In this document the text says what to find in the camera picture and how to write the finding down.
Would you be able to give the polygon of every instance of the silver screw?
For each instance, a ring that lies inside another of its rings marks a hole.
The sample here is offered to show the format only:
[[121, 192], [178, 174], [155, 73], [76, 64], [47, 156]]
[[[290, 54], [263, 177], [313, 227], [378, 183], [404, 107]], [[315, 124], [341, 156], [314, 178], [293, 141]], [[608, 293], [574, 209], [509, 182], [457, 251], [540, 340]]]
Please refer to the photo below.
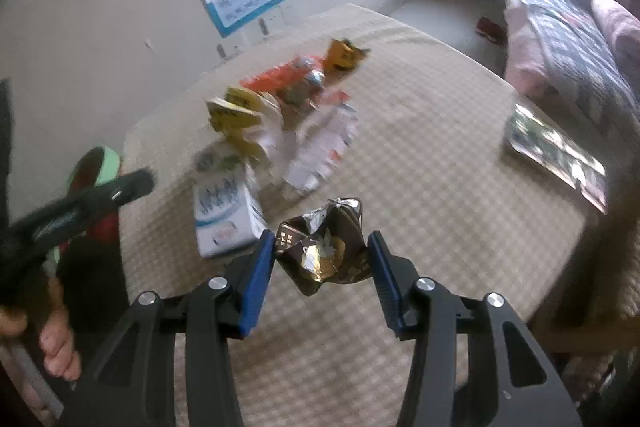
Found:
[[491, 306], [499, 308], [504, 304], [504, 297], [499, 293], [489, 293], [489, 295], [486, 296], [486, 301], [491, 304]]
[[209, 279], [209, 288], [212, 290], [222, 290], [226, 288], [226, 279], [224, 277], [213, 277]]
[[138, 297], [138, 302], [143, 306], [153, 304], [155, 300], [156, 294], [153, 292], [144, 292], [140, 294], [140, 297]]
[[420, 277], [420, 279], [415, 282], [415, 285], [418, 286], [418, 290], [422, 290], [423, 292], [430, 292], [436, 287], [433, 279], [429, 279], [428, 277]]

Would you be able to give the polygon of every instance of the beige checkered tablecloth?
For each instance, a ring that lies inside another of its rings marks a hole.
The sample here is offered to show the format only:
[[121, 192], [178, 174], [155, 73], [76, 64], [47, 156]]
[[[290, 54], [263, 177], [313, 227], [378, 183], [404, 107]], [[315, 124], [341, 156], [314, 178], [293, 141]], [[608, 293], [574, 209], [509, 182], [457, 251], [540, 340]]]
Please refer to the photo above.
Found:
[[[584, 210], [543, 173], [500, 155], [515, 96], [507, 83], [442, 42], [352, 5], [270, 36], [127, 134], [125, 170], [150, 166], [158, 174], [156, 190], [120, 215], [129, 296], [184, 293], [220, 269], [198, 256], [191, 203], [191, 157], [216, 139], [204, 100], [295, 54], [323, 54], [331, 37], [371, 48], [343, 84], [359, 134], [313, 195], [289, 208], [262, 200], [270, 226], [327, 198], [356, 196], [364, 232], [382, 230], [420, 274], [459, 295], [500, 292], [523, 317], [532, 314], [572, 253]], [[386, 328], [371, 280], [326, 284], [307, 298], [276, 264], [258, 327], [230, 342], [245, 424], [395, 424], [412, 344]], [[181, 339], [177, 346], [176, 414], [184, 425]]]

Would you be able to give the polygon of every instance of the brown wrapper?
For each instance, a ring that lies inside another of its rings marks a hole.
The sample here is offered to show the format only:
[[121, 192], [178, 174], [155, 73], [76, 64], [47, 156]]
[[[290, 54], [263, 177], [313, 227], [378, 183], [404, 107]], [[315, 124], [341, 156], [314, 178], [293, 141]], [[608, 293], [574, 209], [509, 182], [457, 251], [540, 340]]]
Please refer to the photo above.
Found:
[[324, 282], [350, 284], [370, 277], [362, 237], [362, 204], [356, 198], [330, 200], [278, 227], [276, 256], [304, 295]]

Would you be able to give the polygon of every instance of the white wall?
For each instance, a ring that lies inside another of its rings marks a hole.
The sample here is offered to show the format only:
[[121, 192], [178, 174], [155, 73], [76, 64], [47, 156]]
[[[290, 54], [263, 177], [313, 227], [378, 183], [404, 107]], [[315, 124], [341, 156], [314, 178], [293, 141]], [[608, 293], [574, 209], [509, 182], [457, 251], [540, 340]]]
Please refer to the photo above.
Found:
[[[277, 30], [345, 2], [387, 12], [400, 1], [288, 0], [265, 19]], [[260, 38], [253, 24], [222, 42], [229, 52]], [[0, 0], [0, 77], [12, 78], [14, 99], [12, 216], [61, 195], [92, 146], [121, 151], [127, 129], [220, 62], [219, 42], [200, 0]]]

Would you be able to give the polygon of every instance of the blue gripper pad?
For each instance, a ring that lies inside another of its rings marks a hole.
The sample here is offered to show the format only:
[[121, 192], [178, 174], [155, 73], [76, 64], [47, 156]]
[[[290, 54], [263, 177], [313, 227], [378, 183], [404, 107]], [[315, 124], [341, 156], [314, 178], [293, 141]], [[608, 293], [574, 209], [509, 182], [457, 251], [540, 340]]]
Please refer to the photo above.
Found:
[[396, 335], [407, 332], [409, 326], [403, 314], [408, 292], [418, 279], [414, 264], [392, 255], [379, 230], [369, 235], [367, 256], [386, 325]]
[[234, 285], [240, 312], [237, 325], [239, 339], [244, 339], [258, 323], [271, 270], [273, 270], [274, 245], [273, 232], [271, 230], [262, 232], [254, 253], [250, 255], [244, 266], [244, 273]]

